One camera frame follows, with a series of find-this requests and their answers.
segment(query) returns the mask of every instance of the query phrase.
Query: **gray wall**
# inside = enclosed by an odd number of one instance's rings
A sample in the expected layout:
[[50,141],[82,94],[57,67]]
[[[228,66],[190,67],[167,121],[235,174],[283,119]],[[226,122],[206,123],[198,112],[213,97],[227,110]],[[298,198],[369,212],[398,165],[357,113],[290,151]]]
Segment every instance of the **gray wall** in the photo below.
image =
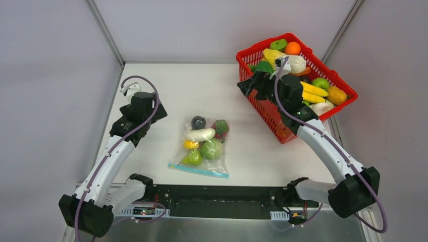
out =
[[322,57],[354,0],[100,0],[126,61],[236,62],[236,53],[294,33]]
[[337,118],[346,148],[381,173],[385,241],[428,237],[427,12],[426,0],[366,1],[328,63],[359,93]]
[[0,2],[1,241],[55,241],[120,67],[85,1]]

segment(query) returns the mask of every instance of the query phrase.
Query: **white table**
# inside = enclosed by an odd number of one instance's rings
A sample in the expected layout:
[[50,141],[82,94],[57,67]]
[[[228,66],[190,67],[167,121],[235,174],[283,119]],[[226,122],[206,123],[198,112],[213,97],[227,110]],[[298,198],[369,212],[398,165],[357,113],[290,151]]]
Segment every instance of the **white table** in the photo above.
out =
[[[125,161],[114,183],[122,184],[139,173],[155,184],[211,186],[285,186],[306,176],[333,183],[327,168],[300,139],[280,144],[250,102],[242,95],[235,64],[126,64],[121,81],[131,75],[154,83],[168,116],[150,127],[135,151]],[[140,79],[143,91],[152,92]],[[121,117],[119,108],[128,104],[119,91],[113,103],[100,153],[106,145],[112,124]],[[230,177],[216,178],[168,168],[178,146],[185,116],[201,115],[230,122],[226,144],[226,166]],[[330,131],[328,122],[324,125]]]

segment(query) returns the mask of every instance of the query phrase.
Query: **green pear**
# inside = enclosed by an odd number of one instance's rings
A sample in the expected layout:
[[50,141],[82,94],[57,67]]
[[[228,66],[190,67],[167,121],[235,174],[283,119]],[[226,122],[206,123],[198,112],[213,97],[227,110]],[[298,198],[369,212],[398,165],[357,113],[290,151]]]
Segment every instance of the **green pear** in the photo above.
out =
[[188,165],[201,165],[202,155],[197,149],[193,149],[190,153],[181,160],[181,163]]

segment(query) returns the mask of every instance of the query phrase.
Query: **red plastic basket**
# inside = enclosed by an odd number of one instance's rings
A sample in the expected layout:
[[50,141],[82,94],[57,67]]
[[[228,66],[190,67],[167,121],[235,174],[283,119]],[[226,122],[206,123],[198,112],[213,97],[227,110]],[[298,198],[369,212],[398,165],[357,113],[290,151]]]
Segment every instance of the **red plastic basket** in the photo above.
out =
[[[350,95],[348,100],[341,105],[336,106],[332,110],[324,113],[319,118],[324,122],[331,116],[337,114],[342,108],[351,102],[355,101],[358,98],[358,94],[348,85],[342,78],[339,77],[337,72],[330,70],[327,68],[315,55],[312,54],[312,49],[307,47],[302,43],[296,36],[291,33],[287,33],[275,38],[270,38],[264,40],[260,43],[253,45],[251,48],[240,51],[236,54],[236,60],[239,63],[239,79],[240,81],[245,81],[250,78],[253,73],[251,72],[248,65],[256,65],[263,58],[263,50],[269,48],[271,43],[279,40],[285,39],[287,42],[297,42],[300,44],[301,53],[300,55],[305,58],[306,66],[311,68],[311,71],[307,76],[311,78],[311,80],[322,77],[328,80],[331,86],[337,86],[346,94]],[[248,97],[248,100],[253,104],[254,108],[260,114],[260,116],[264,119],[269,128],[274,132],[275,136],[278,140],[285,144],[288,141],[296,138],[293,133],[284,126],[281,121],[281,116],[278,113],[278,109],[270,103],[269,101],[258,101],[254,97],[257,91],[253,91],[251,95]]]

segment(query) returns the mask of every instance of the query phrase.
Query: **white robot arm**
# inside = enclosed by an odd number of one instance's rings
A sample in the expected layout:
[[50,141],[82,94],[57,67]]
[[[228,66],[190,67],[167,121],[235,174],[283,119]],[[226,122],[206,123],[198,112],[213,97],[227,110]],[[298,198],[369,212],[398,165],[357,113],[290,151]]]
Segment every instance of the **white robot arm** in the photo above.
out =
[[282,202],[290,204],[299,200],[313,200],[329,204],[340,217],[349,217],[375,202],[379,172],[374,167],[365,168],[325,132],[318,115],[302,103],[303,86],[299,77],[281,74],[286,61],[285,58],[276,60],[278,72],[275,81],[268,73],[256,71],[251,78],[239,82],[237,86],[245,96],[255,89],[257,100],[269,100],[276,105],[282,123],[314,150],[332,174],[335,183],[299,178],[287,185],[287,192],[295,193],[287,196],[288,201]]
[[147,192],[147,186],[151,188],[153,180],[138,174],[131,175],[125,185],[113,193],[108,194],[108,191],[123,163],[150,126],[167,116],[158,101],[156,89],[155,93],[141,92],[140,86],[133,83],[121,91],[130,104],[120,108],[122,117],[113,124],[101,158],[74,194],[63,195],[59,202],[68,226],[96,237],[107,233],[113,218],[126,206],[145,196],[152,196],[150,189]]

